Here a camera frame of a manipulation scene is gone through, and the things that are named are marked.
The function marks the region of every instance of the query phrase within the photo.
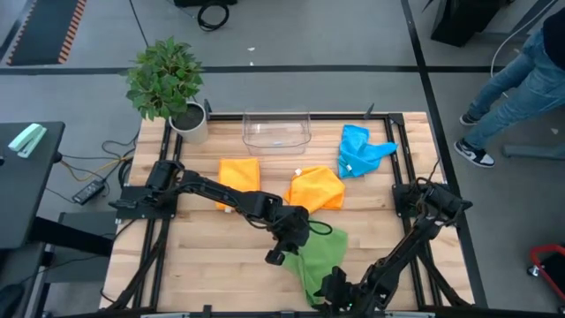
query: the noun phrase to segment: black and white shoe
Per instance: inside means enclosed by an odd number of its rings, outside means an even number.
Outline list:
[[[461,123],[461,125],[476,125],[478,120],[471,117],[469,113],[464,113],[459,117],[459,123]]]
[[[494,159],[484,149],[476,149],[465,140],[461,139],[455,144],[456,152],[481,168],[493,168]]]

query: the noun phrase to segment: person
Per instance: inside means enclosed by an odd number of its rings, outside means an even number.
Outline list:
[[[496,110],[502,93],[517,90]],[[565,104],[565,8],[544,21],[524,44],[522,53],[482,87],[459,122],[473,128],[455,143],[456,152],[471,163],[492,168],[488,140],[509,125]]]

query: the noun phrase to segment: transparent bin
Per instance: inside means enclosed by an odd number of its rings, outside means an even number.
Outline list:
[[[311,138],[307,111],[244,113],[243,141],[251,155],[303,154]]]

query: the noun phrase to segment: concrete floor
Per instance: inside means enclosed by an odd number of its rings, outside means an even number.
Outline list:
[[[431,41],[437,4],[422,12],[426,2],[409,1],[428,66],[490,64],[498,42],[478,35],[459,49]],[[167,1],[133,0],[133,4],[149,42],[175,35],[189,42],[207,66],[416,65],[398,0],[360,0],[355,5],[339,0],[241,0],[230,8],[226,27],[213,33],[201,32],[195,20]],[[23,6],[22,0],[0,3],[0,39]],[[560,0],[557,7],[563,6],[565,0]],[[185,11],[195,13],[190,8]],[[144,47],[127,0],[89,1],[69,61],[46,67],[127,67]],[[505,48],[497,64],[510,61],[515,48],[519,43]],[[488,74],[433,73],[430,78],[451,146],[465,133],[458,116]],[[375,111],[428,111],[417,72],[210,73],[203,79],[198,98],[207,98],[214,111],[293,106],[365,110],[372,102]],[[67,124],[62,153],[102,155],[104,140],[128,141],[139,128],[139,116],[124,98],[125,91],[124,79],[117,75],[0,76],[1,120],[62,120]],[[565,111],[556,110],[497,136],[488,146],[497,160],[492,170],[475,168],[451,152],[463,197],[475,203],[468,219],[490,307],[554,312],[560,304],[545,282],[526,276],[525,269],[532,247],[565,239],[559,200],[565,170],[560,162],[504,158],[500,146],[565,142],[564,118]],[[554,134],[552,128],[559,132]],[[73,162],[87,169],[103,164]],[[108,210],[108,200],[119,196],[115,178],[110,185],[108,197],[85,207],[45,193],[39,215],[56,219],[62,211]],[[54,166],[49,188],[69,197],[82,186],[60,165]],[[102,283],[53,286],[46,309],[55,314],[92,312],[98,307],[100,287]]]

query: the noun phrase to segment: potted plant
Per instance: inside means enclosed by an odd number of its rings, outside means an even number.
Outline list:
[[[189,98],[199,92],[202,70],[188,48],[170,37],[138,53],[137,66],[127,72],[126,97],[144,119],[163,117],[184,140],[199,144],[208,135],[206,110]]]

